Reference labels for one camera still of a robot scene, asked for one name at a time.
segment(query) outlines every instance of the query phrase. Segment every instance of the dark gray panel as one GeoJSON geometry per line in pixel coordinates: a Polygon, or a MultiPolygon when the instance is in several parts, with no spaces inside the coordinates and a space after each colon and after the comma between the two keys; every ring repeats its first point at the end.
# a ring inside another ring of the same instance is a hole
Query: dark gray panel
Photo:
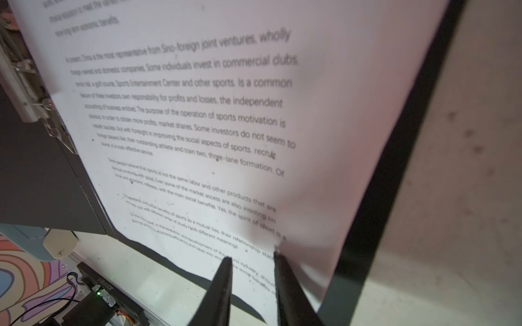
{"type": "Polygon", "coordinates": [[[0,223],[105,234],[61,144],[0,89],[0,223]]]}

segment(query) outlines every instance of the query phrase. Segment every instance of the cable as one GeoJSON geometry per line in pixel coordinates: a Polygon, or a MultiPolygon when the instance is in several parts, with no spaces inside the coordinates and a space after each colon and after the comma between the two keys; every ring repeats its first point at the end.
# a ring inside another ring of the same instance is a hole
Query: cable
{"type": "Polygon", "coordinates": [[[130,321],[130,323],[131,323],[132,325],[134,325],[134,320],[132,320],[132,318],[131,318],[129,315],[127,315],[127,313],[124,312],[123,310],[118,309],[118,311],[116,311],[116,314],[117,314],[117,315],[123,315],[123,316],[127,317],[127,319],[130,321]]]}
{"type": "Polygon", "coordinates": [[[74,283],[69,279],[69,276],[74,276],[74,278],[76,279],[76,283],[77,284],[84,284],[82,282],[79,282],[78,281],[78,274],[76,274],[75,272],[71,272],[71,273],[68,273],[67,276],[65,276],[65,278],[67,279],[67,283],[69,283],[70,285],[73,286],[73,289],[74,289],[74,292],[73,292],[73,295],[71,298],[58,298],[58,299],[52,299],[52,300],[47,300],[45,302],[42,302],[34,307],[32,307],[31,309],[29,310],[26,310],[23,314],[21,314],[20,316],[18,316],[17,319],[15,319],[11,324],[9,324],[9,326],[13,326],[15,322],[18,321],[18,319],[22,318],[26,313],[30,312],[31,310],[33,310],[34,308],[38,307],[38,306],[41,306],[45,303],[48,303],[48,302],[51,302],[51,301],[58,301],[58,300],[69,300],[66,304],[64,304],[64,306],[62,308],[60,308],[58,311],[56,311],[55,313],[53,313],[52,315],[50,315],[49,317],[47,317],[47,319],[45,321],[50,321],[51,319],[53,319],[54,317],[58,316],[62,311],[64,311],[65,309],[67,309],[67,307],[71,304],[71,302],[75,301],[75,302],[79,302],[78,300],[74,300],[74,297],[76,296],[76,285],[74,285],[74,283]]]}
{"type": "Polygon", "coordinates": [[[28,310],[26,310],[23,314],[21,314],[20,316],[18,316],[17,319],[15,319],[11,324],[9,324],[9,326],[13,326],[15,322],[18,321],[18,319],[22,318],[23,316],[25,316],[26,313],[30,312],[31,310],[35,309],[35,308],[38,308],[40,306],[43,306],[45,304],[48,304],[49,302],[53,302],[53,301],[60,301],[60,300],[70,300],[69,298],[57,298],[57,299],[50,299],[50,300],[47,300],[47,301],[44,301],[42,303],[39,303],[37,304],[36,306],[32,307],[32,308],[29,308],[28,310]]]}

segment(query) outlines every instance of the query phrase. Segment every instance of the black strip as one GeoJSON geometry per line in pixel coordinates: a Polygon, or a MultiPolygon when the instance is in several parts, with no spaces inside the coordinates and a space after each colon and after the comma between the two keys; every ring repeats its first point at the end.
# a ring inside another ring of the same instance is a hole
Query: black strip
{"type": "Polygon", "coordinates": [[[348,325],[351,321],[465,4],[465,0],[452,0],[448,4],[364,193],[319,309],[326,325],[348,325]]]}

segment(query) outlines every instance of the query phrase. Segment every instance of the white paper sheet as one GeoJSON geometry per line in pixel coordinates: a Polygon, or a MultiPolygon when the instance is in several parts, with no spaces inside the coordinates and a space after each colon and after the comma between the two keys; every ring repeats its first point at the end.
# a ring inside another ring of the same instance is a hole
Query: white paper sheet
{"type": "Polygon", "coordinates": [[[119,232],[277,324],[318,309],[446,1],[11,1],[119,232]]]}

